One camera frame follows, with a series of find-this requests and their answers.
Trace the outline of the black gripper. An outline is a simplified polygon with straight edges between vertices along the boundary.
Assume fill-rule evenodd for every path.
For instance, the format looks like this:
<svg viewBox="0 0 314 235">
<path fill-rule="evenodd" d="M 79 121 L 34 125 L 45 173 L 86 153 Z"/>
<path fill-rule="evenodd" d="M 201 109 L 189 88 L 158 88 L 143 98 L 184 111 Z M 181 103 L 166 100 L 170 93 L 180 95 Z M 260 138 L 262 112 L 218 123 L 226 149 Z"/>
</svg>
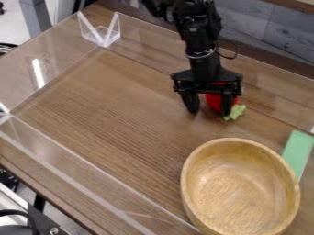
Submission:
<svg viewBox="0 0 314 235">
<path fill-rule="evenodd" d="M 208 57 L 190 60 L 190 69 L 171 75 L 173 89 L 182 93 L 188 111 L 197 115 L 201 108 L 198 94 L 225 94 L 222 96 L 221 113 L 226 117 L 232 113 L 234 96 L 244 93 L 244 75 L 229 71 L 221 65 L 221 59 Z"/>
</svg>

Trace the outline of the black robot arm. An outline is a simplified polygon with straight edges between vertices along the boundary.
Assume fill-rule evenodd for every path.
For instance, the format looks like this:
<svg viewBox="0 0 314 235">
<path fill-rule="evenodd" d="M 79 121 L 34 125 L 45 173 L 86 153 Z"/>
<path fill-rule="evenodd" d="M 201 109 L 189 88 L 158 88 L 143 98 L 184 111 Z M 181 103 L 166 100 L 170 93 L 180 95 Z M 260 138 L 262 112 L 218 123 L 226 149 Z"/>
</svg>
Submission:
<svg viewBox="0 0 314 235">
<path fill-rule="evenodd" d="M 232 114 L 237 97 L 244 93 L 244 75 L 221 64 L 217 40 L 222 30 L 222 18 L 216 0 L 142 0 L 154 17 L 174 24 L 186 43 L 190 69 L 171 74 L 173 90 L 181 95 L 188 111 L 197 114 L 201 108 L 200 94 L 221 98 L 218 112 Z"/>
</svg>

